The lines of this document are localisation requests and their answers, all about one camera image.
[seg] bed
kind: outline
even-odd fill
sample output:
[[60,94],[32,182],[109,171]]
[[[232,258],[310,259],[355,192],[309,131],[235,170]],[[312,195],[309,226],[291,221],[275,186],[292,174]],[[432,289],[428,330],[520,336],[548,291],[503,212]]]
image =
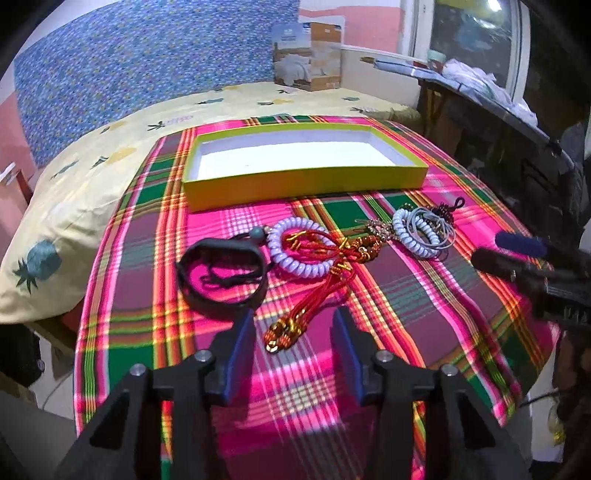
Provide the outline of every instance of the bed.
[[[321,122],[379,129],[428,165],[420,189],[312,195],[190,213],[181,194],[187,145],[201,134],[252,125]],[[339,116],[266,116],[218,122],[161,138],[130,182],[99,247],[86,293],[76,348],[74,410],[80,432],[118,381],[141,363],[175,365],[206,349],[229,322],[188,307],[177,288],[176,261],[205,237],[228,238],[289,216],[308,218],[337,236],[360,235],[359,220],[387,221],[406,203],[466,205],[454,212],[456,243],[437,261],[418,260],[398,242],[354,266],[348,295],[331,296],[289,350],[270,355],[266,329],[318,283],[289,281],[275,269],[256,310],[250,381],[225,408],[212,407],[217,448],[227,478],[261,479],[281,469],[285,479],[361,478],[373,407],[348,393],[334,354],[330,326],[347,305],[356,325],[412,365],[462,372],[500,424],[547,362],[558,331],[536,322],[529,301],[470,263],[476,247],[492,247],[495,233],[527,234],[524,226],[476,177],[412,130],[388,121]],[[225,293],[226,301],[241,295]],[[424,405],[415,405],[413,478],[424,476]],[[163,478],[171,460],[171,403],[163,404]]]
[[405,112],[408,107],[347,89],[305,92],[271,82],[161,102],[87,133],[39,178],[0,265],[0,323],[55,323],[77,329],[92,262],[107,223],[159,138],[211,122],[251,116]]

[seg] screw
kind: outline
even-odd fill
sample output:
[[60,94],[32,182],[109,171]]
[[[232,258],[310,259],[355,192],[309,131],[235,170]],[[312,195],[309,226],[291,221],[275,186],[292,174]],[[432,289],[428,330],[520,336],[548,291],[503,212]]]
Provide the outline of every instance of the screw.
[[387,350],[378,350],[375,352],[375,359],[381,364],[387,364],[388,362],[391,362],[393,358],[394,355]]
[[197,360],[197,362],[205,363],[209,361],[211,357],[213,357],[213,355],[209,350],[199,350],[195,353],[195,360]]
[[146,373],[146,366],[144,364],[135,364],[129,369],[129,373],[134,377],[141,377]]
[[454,377],[459,373],[459,370],[450,364],[443,365],[441,367],[441,371],[443,372],[443,375],[445,375],[446,377]]

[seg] pink wall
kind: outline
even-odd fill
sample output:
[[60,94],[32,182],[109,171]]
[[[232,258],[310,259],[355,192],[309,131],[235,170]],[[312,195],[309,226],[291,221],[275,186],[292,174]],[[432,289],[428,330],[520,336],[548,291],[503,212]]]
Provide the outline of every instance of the pink wall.
[[0,125],[0,172],[14,162],[25,178],[30,178],[37,167],[33,163],[31,150],[22,130],[15,92],[0,104]]
[[341,15],[345,18],[343,43],[357,47],[396,52],[404,11],[398,7],[351,6],[311,11],[300,8],[310,18]]

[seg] plaid tablecloth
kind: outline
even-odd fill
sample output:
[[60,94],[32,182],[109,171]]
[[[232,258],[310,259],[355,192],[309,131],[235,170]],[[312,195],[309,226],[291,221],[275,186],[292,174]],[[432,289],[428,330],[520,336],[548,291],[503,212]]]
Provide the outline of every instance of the plaid tablecloth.
[[[242,205],[189,214],[181,187],[196,135],[261,123],[372,124],[423,159],[423,188],[336,194]],[[504,424],[550,355],[553,331],[533,322],[530,304],[507,284],[474,270],[472,251],[492,246],[499,230],[525,228],[478,179],[423,137],[391,122],[341,117],[265,117],[191,128],[164,137],[129,185],[102,240],[90,276],[76,349],[74,403],[80,431],[111,388],[141,362],[174,365],[229,325],[188,309],[174,263],[204,237],[227,238],[291,215],[344,236],[357,219],[391,219],[405,202],[466,206],[454,214],[457,241],[442,261],[418,261],[398,244],[356,266],[351,294],[329,299],[307,333],[286,352],[269,355],[262,335],[314,284],[291,283],[271,271],[255,316],[258,338],[251,382],[229,408],[214,408],[219,451],[234,479],[343,479],[361,476],[376,412],[358,407],[333,357],[329,327],[344,301],[356,322],[413,365],[455,364]],[[414,478],[423,474],[422,411],[415,415]],[[170,409],[163,414],[163,469],[170,459]]]

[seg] yellow bedsheet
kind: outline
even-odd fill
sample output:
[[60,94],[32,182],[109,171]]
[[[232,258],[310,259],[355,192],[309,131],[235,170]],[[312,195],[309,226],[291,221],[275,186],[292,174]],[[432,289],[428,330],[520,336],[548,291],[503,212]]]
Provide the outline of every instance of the yellow bedsheet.
[[349,115],[408,107],[346,89],[305,92],[271,82],[226,87],[158,103],[89,132],[41,175],[0,265],[0,323],[68,312],[83,298],[106,225],[160,137],[252,116]]

